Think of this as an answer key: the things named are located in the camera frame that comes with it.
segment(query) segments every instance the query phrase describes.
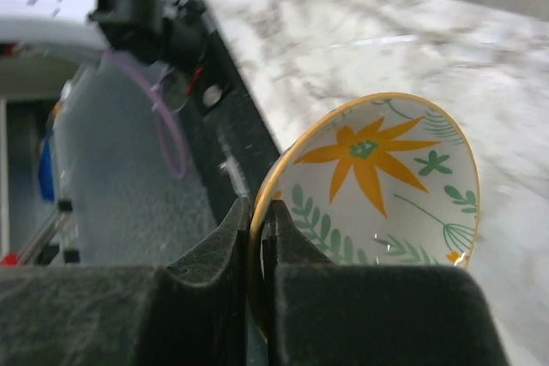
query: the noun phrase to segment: red object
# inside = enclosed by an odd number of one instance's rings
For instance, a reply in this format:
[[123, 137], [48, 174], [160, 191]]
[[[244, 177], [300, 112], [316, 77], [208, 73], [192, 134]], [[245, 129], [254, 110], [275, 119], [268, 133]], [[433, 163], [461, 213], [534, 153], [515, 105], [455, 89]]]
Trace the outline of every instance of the red object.
[[200, 74], [204, 70], [204, 67], [197, 68], [195, 70], [195, 74], [192, 76], [192, 81], [189, 83], [189, 86], [187, 86], [186, 94], [187, 96], [190, 96], [192, 93], [192, 88], [195, 86], [196, 82], [198, 81], [198, 78], [200, 78]]
[[0, 261], [0, 266], [17, 266], [17, 263], [17, 254], [9, 253]]
[[17, 44], [12, 45], [0, 45], [0, 56], [4, 57], [12, 57], [15, 55], [15, 52], [17, 50]]

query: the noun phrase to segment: green leaf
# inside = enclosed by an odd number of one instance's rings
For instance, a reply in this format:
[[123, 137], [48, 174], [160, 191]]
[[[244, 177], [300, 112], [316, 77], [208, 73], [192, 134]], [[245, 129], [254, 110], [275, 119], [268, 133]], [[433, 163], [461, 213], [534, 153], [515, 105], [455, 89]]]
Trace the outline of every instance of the green leaf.
[[317, 245], [317, 249], [324, 253], [329, 250], [329, 246], [326, 243], [320, 243]]
[[315, 227], [317, 227], [317, 223], [319, 219], [320, 219], [320, 209], [318, 209], [318, 207], [315, 207], [315, 210], [312, 211], [311, 229], [314, 229]]
[[295, 206], [299, 206], [299, 207], [303, 206], [303, 190], [301, 189], [301, 186], [298, 184], [293, 186], [292, 200]]
[[431, 259], [429, 258], [429, 255], [427, 254], [427, 252], [425, 252], [423, 250], [423, 248], [419, 248], [421, 250], [421, 255], [423, 256], [423, 262], [426, 264], [426, 265], [430, 265], [431, 264]]
[[329, 238], [329, 242], [332, 246], [332, 251], [335, 253], [339, 253], [340, 247], [341, 247], [341, 234], [339, 230], [337, 229], [332, 230], [332, 234]]
[[405, 240], [404, 242], [408, 246], [408, 250], [410, 250], [410, 253], [413, 255], [413, 257], [419, 259], [418, 250], [414, 246], [412, 246], [408, 240]]
[[329, 258], [333, 263], [339, 265], [343, 261], [343, 257], [340, 255], [333, 255]]
[[307, 222], [302, 222], [300, 220], [294, 220], [293, 223], [298, 229], [310, 229], [311, 226]]
[[323, 215], [323, 220], [320, 222], [320, 240], [324, 241], [326, 240], [326, 237], [328, 237], [329, 230], [332, 226], [332, 221], [329, 218], [328, 214]]
[[387, 256], [402, 256], [406, 254], [406, 250], [402, 249], [390, 249], [389, 252], [387, 252]]
[[455, 130], [451, 130], [450, 132], [435, 132], [435, 136], [438, 137], [452, 137], [457, 135], [457, 132]]
[[477, 204], [477, 198], [471, 190], [465, 192], [465, 198], [469, 202], [469, 205], [475, 206]]
[[303, 215], [305, 217], [308, 217], [309, 213], [311, 213], [311, 209], [312, 209], [312, 197], [307, 199], [307, 202], [305, 203], [305, 208], [303, 209]]
[[426, 166], [423, 169], [419, 171], [420, 176], [427, 176], [429, 173], [432, 172], [432, 166]]
[[304, 231], [303, 234], [304, 234], [305, 237], [307, 237], [309, 240], [318, 239], [318, 236], [317, 236], [317, 235], [315, 235], [314, 233], [310, 233], [309, 231]]
[[432, 129], [430, 128], [425, 128], [425, 130], [429, 130], [431, 132], [436, 132], [437, 130], [439, 129], [443, 129], [444, 127], [446, 127], [446, 123], [444, 123], [444, 121], [442, 122], [437, 122], [435, 120], [431, 120], [431, 119], [426, 119], [423, 124], [425, 126], [431, 126]]
[[386, 240], [383, 240], [383, 239], [374, 239], [376, 242], [378, 242], [379, 244], [382, 244], [383, 246], [387, 247], [388, 245], [389, 246], [392, 246], [391, 243], [387, 242]]
[[343, 255], [346, 261], [353, 263], [353, 240], [349, 236], [345, 236], [343, 241]]
[[409, 259], [404, 259], [402, 263], [418, 263], [419, 257], [410, 257]]
[[361, 265], [368, 264], [368, 259], [366, 259], [366, 253], [364, 253], [364, 250], [362, 249], [357, 250], [357, 257], [359, 258], [359, 263]]
[[451, 197], [452, 199], [462, 200], [462, 194], [458, 189], [456, 189], [454, 186], [444, 186], [444, 191], [446, 192], [446, 195]]
[[392, 237], [391, 235], [387, 235], [390, 237], [390, 239], [393, 241], [393, 244], [398, 248], [398, 249], [404, 249], [404, 246], [402, 245], [402, 243], [400, 243], [398, 240], [396, 240], [394, 237]]
[[445, 166], [439, 166], [437, 170], [443, 173], [444, 175], [451, 175], [452, 173], [454, 173], [451, 169]]
[[449, 246], [450, 250], [457, 250], [459, 253], [462, 253], [471, 247], [472, 234], [459, 231], [452, 224], [445, 225], [443, 230], [446, 231], [445, 238], [447, 239], [447, 243], [451, 243]]
[[444, 225], [444, 229], [448, 227], [452, 231], [460, 231], [462, 233], [470, 233], [471, 235], [474, 233], [474, 229], [469, 226], [464, 225], [458, 225], [457, 223], [448, 223], [447, 225]]
[[434, 111], [432, 108], [429, 108], [429, 111], [424, 111], [427, 116], [430, 117], [442, 117], [438, 114], [437, 111]]

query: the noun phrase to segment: black foam pad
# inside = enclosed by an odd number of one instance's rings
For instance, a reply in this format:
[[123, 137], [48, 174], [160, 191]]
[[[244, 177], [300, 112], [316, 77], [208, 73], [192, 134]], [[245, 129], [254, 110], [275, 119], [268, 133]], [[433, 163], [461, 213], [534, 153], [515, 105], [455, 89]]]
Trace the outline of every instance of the black foam pad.
[[276, 268], [278, 363], [507, 366], [480, 288], [453, 267]]

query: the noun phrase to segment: black plastic part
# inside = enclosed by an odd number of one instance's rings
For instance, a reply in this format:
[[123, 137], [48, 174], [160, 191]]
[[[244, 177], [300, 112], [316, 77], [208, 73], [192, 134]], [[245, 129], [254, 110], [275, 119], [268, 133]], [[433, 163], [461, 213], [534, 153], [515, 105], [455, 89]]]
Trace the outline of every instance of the black plastic part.
[[206, 12], [206, 5], [201, 0], [177, 0], [175, 2], [180, 16], [191, 23]]
[[250, 203], [163, 267], [0, 270], [2, 366], [245, 364]]
[[80, 251], [77, 249], [65, 249], [63, 251], [63, 261], [66, 264], [80, 263]]
[[187, 145], [208, 190], [210, 207], [220, 222], [237, 197], [231, 178], [220, 171], [228, 154], [242, 171], [248, 197], [255, 199], [262, 181], [279, 158], [273, 138], [257, 110], [220, 35], [210, 35], [209, 47], [220, 71], [232, 83], [232, 91], [207, 115], [198, 109], [196, 97], [180, 112]]
[[509, 365], [461, 269], [279, 265], [275, 289], [271, 366]]
[[36, 266], [48, 266], [59, 254], [58, 244], [48, 244], [34, 260]]
[[128, 51], [139, 61], [164, 60], [190, 72], [198, 63], [206, 33], [198, 22], [167, 19], [161, 0], [98, 0], [89, 16], [111, 47]]
[[[233, 62], [226, 60], [226, 55], [220, 49], [220, 39], [217, 32], [209, 34], [207, 47], [203, 51], [202, 58], [197, 68], [201, 70], [199, 77], [192, 84], [190, 90], [191, 101], [194, 109], [201, 115], [212, 111], [220, 102], [235, 89], [238, 83], [232, 72]], [[212, 86], [221, 91], [219, 100], [214, 105], [204, 104], [204, 93]]]
[[64, 199], [57, 201], [57, 210], [61, 213], [71, 213], [72, 201], [67, 201]]

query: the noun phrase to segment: cable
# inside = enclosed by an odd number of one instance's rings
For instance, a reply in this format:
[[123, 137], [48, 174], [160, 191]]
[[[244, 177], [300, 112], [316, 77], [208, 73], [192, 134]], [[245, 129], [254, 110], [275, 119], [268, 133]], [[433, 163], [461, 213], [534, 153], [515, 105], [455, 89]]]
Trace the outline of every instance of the cable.
[[[147, 97], [153, 103], [153, 109], [156, 114], [156, 129], [158, 131], [158, 137], [160, 141], [160, 151], [162, 157], [166, 162], [166, 165], [170, 172], [175, 176], [177, 180], [184, 179], [187, 174], [189, 162], [187, 160], [187, 153], [183, 142], [183, 135], [181, 128], [179, 128], [172, 113], [167, 108], [166, 104], [160, 97], [158, 90], [160, 84], [172, 73], [172, 69], [165, 70], [155, 85], [151, 85], [148, 80], [141, 74], [141, 72], [135, 68], [130, 62], [117, 56], [114, 51], [106, 50], [105, 56], [111, 59], [134, 83], [141, 88], [141, 90], [147, 95]], [[179, 168], [176, 166], [175, 161], [170, 155], [168, 145], [166, 143], [166, 130], [170, 131], [176, 150], [179, 154]]]

